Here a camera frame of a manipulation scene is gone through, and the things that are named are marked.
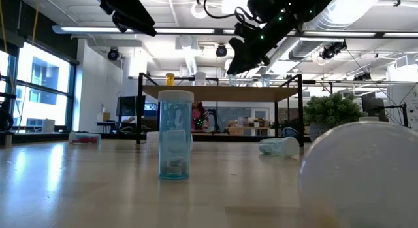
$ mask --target wooden shelf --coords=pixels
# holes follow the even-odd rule
[[[217,86],[143,86],[143,92],[158,99],[165,90],[183,90],[195,94],[196,101],[274,102],[298,93],[297,88],[254,88]]]
[[[269,127],[227,127],[227,129],[257,129],[257,130],[265,130],[270,129]]]

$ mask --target potted plant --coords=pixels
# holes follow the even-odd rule
[[[304,107],[304,123],[310,125],[311,141],[333,127],[358,121],[362,112],[353,100],[354,96],[343,98],[341,93],[329,97],[312,97]]]

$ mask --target green plant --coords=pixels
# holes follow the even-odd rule
[[[304,107],[304,123],[336,127],[358,121],[362,112],[353,100],[354,96],[343,98],[340,93],[329,97],[312,97]]]

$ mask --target monitor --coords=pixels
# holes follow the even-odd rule
[[[116,116],[119,116],[119,111],[121,111],[121,116],[139,116],[144,115],[144,105],[145,105],[145,96],[139,98],[137,96],[133,97],[119,97],[118,105],[116,107]]]
[[[373,96],[363,95],[361,97],[361,103],[363,105],[363,112],[366,112],[369,116],[379,117],[379,121],[387,121],[385,110],[380,107],[385,107],[382,99],[377,99]]]

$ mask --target person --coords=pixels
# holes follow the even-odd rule
[[[192,104],[191,117],[192,130],[203,130],[209,126],[209,113],[204,109],[201,101],[197,101]],[[199,126],[199,120],[205,121],[202,126]]]

